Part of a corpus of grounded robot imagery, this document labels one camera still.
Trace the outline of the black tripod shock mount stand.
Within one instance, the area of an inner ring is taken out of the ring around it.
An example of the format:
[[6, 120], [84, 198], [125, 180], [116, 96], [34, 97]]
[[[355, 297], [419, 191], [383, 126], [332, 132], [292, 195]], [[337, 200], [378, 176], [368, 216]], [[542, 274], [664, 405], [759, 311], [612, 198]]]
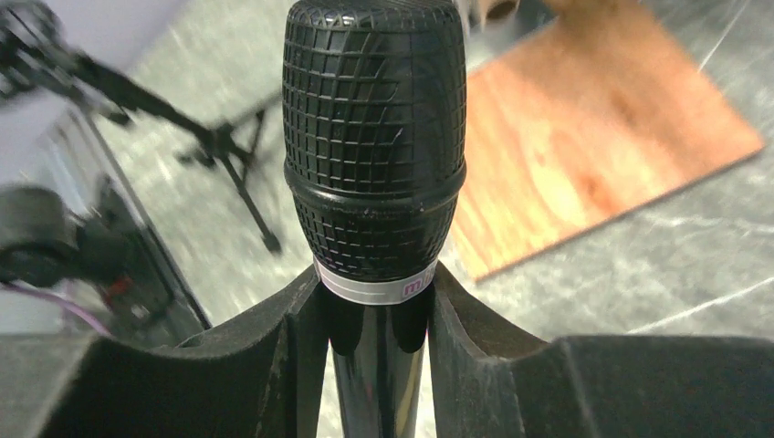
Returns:
[[[58, 17], [63, 44], [129, 71], [143, 86], [203, 123], [247, 110], [279, 89], [286, 12], [293, 1], [40, 1]], [[33, 152], [68, 102], [44, 89], [1, 109], [1, 174], [38, 162]], [[194, 138], [140, 116], [136, 130], [106, 126], [131, 178], [160, 194], [172, 158]]]

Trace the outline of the black microphone blue foam head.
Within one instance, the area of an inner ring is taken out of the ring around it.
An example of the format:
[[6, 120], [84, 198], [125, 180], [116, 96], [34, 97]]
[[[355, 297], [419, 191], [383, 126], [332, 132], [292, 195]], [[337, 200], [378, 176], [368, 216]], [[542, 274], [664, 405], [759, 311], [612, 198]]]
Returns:
[[439, 253], [465, 181], [451, 1], [298, 1], [284, 174], [319, 279], [347, 437], [415, 434]]

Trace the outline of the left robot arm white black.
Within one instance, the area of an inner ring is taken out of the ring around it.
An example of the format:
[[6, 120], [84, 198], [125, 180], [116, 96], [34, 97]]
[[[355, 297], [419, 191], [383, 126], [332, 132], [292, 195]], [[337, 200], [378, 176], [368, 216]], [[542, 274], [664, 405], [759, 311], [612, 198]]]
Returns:
[[175, 296], [161, 277], [123, 199], [99, 192], [96, 212], [74, 214], [55, 192], [31, 184], [1, 188], [1, 282], [52, 287], [86, 282], [134, 327], [159, 320]]

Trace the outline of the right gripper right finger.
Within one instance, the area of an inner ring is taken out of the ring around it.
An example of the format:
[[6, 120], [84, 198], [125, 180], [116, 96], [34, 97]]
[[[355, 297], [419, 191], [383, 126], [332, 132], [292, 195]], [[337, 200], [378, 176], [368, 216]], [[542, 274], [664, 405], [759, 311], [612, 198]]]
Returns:
[[740, 337], [539, 339], [436, 269], [440, 437], [770, 437], [773, 344]]

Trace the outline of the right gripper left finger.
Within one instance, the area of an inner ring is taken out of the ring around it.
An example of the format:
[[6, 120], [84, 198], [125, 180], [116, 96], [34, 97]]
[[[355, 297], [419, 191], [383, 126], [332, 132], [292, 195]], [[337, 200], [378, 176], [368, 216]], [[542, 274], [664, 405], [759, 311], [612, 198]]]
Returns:
[[313, 268], [175, 348], [90, 338], [39, 437], [313, 437], [328, 337]]

